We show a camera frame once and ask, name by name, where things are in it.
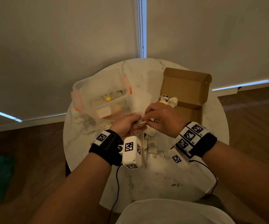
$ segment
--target forearm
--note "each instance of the forearm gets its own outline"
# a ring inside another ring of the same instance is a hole
[[[269,166],[219,141],[202,159],[232,193],[269,222]]]
[[[41,205],[30,223],[90,223],[111,166],[89,153],[60,187]]]

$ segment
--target brown floor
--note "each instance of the brown floor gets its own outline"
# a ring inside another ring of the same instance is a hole
[[[269,164],[269,87],[219,97],[228,119],[230,145]],[[0,155],[16,159],[0,204],[0,223],[26,223],[65,179],[63,122],[0,132]],[[235,217],[265,223],[218,183],[214,192]]]

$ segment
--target plastic container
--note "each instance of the plastic container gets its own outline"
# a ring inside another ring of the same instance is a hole
[[[115,119],[130,113],[129,95],[131,85],[119,69],[101,71],[98,75],[76,82],[71,93],[74,108],[88,114],[97,122]]]

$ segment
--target wrist strap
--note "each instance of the wrist strap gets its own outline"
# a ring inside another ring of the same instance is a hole
[[[119,154],[118,145],[122,145],[121,137],[112,130],[106,130],[93,141],[89,150],[101,158],[103,158],[110,165],[119,166],[122,162],[122,156]]]
[[[193,156],[203,157],[216,143],[217,138],[206,127],[189,122],[176,137],[176,147],[188,158]]]

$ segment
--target brown cardboard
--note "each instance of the brown cardboard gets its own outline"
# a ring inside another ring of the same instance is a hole
[[[160,95],[178,98],[175,107],[188,121],[202,123],[202,105],[206,103],[210,74],[167,67],[163,73]]]

